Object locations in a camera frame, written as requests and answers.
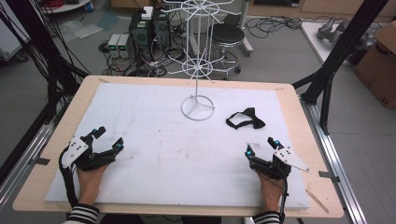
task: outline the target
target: hand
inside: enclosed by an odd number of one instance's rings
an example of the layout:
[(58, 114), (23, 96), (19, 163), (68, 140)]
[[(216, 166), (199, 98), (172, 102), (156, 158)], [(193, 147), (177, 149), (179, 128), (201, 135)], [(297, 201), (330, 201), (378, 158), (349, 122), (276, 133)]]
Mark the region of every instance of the hand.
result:
[(267, 175), (258, 175), (261, 182), (263, 212), (276, 212), (283, 191), (283, 180), (270, 179)]
[(99, 194), (99, 186), (102, 181), (102, 175), (108, 165), (102, 166), (96, 170), (82, 171), (77, 169), (79, 180), (79, 200), (78, 203), (93, 205)]

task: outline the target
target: wooden table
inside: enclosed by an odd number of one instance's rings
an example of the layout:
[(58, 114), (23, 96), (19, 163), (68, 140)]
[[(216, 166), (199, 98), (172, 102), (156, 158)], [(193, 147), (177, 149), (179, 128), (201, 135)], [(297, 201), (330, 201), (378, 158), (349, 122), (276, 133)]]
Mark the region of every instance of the wooden table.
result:
[[(18, 211), (56, 211), (69, 212), (68, 203), (45, 202), (46, 194), (58, 169), (58, 158), (64, 146), (72, 138), (79, 122), (101, 83), (130, 83), (137, 85), (162, 85), (195, 87), (195, 80), (173, 78), (144, 77), (86, 77), (75, 98), (66, 110), (53, 136), (41, 154), (41, 158), (49, 159), (48, 165), (37, 164), (24, 183), (13, 207)], [(294, 150), (310, 168), (310, 172), (302, 172), (310, 208), (306, 210), (289, 210), (288, 217), (341, 217), (344, 214), (332, 181), (319, 177), (319, 171), (327, 171), (321, 158), (308, 121), (294, 88), (290, 84), (254, 83), (200, 80), (201, 87), (253, 89), (275, 91), (290, 141)], [(214, 206), (173, 206), (173, 205), (142, 205), (121, 203), (97, 204), (103, 213), (127, 214), (166, 214), (166, 215), (205, 215), (205, 216), (237, 216), (250, 217), (258, 214), (260, 208), (252, 207), (214, 207)]]

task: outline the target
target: forearm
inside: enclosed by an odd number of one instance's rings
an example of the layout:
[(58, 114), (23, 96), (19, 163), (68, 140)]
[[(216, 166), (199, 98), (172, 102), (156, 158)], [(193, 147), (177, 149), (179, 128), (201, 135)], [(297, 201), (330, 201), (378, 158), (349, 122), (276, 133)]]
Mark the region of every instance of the forearm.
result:
[(78, 203), (64, 224), (94, 224), (99, 215), (99, 209), (84, 203)]
[(258, 214), (257, 216), (254, 216), (253, 217), (253, 221), (256, 224), (267, 224), (267, 223), (276, 224), (276, 223), (280, 223), (280, 221), (279, 221), (279, 213), (278, 212), (274, 212), (274, 211), (264, 212), (264, 213)]

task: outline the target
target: floor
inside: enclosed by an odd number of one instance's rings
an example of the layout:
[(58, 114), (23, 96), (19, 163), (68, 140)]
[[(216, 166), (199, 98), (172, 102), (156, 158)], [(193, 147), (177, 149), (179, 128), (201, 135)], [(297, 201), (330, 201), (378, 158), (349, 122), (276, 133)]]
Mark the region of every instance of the floor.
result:
[[(112, 34), (127, 32), (128, 13), (98, 9), (93, 13), (75, 10), (59, 16), (59, 21), (79, 21), (84, 25), (111, 19), (108, 27), (86, 39), (74, 39), (67, 46), (93, 73), (106, 69), (106, 59), (98, 46)], [(321, 66), (301, 30), (283, 27), (268, 37), (260, 39), (245, 30), (254, 48), (250, 57), (243, 49), (233, 49), (238, 56), (242, 72), (230, 74), (231, 81), (293, 83), (306, 77)], [(168, 71), (176, 71), (176, 64)], [(165, 75), (163, 78), (187, 78), (185, 75)], [(221, 80), (223, 74), (211, 78)], [(297, 90), (303, 93), (306, 87)], [(32, 62), (13, 61), (0, 67), (0, 164), (30, 127), (45, 105), (46, 82)], [(358, 198), (368, 223), (394, 223), (396, 220), (396, 110), (384, 108), (355, 77), (351, 66), (342, 66), (333, 81), (329, 132), (344, 165), (349, 181)], [(12, 209), (12, 202), (21, 186), (0, 210), (0, 222), (10, 223), (62, 223), (64, 214), (25, 213)], [(150, 223), (177, 223), (165, 218), (149, 217)], [(240, 217), (225, 217), (222, 223), (243, 223)], [(299, 223), (287, 217), (285, 223)], [(350, 223), (347, 214), (340, 219), (304, 218), (304, 223)]]

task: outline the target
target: black stool seat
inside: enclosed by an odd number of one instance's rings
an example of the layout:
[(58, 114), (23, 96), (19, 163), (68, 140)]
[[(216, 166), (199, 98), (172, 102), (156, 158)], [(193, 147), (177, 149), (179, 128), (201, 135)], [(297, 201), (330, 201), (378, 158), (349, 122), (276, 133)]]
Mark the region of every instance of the black stool seat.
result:
[(212, 27), (209, 27), (208, 32), (212, 40), (224, 44), (237, 43), (245, 38), (245, 33), (239, 27), (226, 23), (213, 25), (213, 35)]

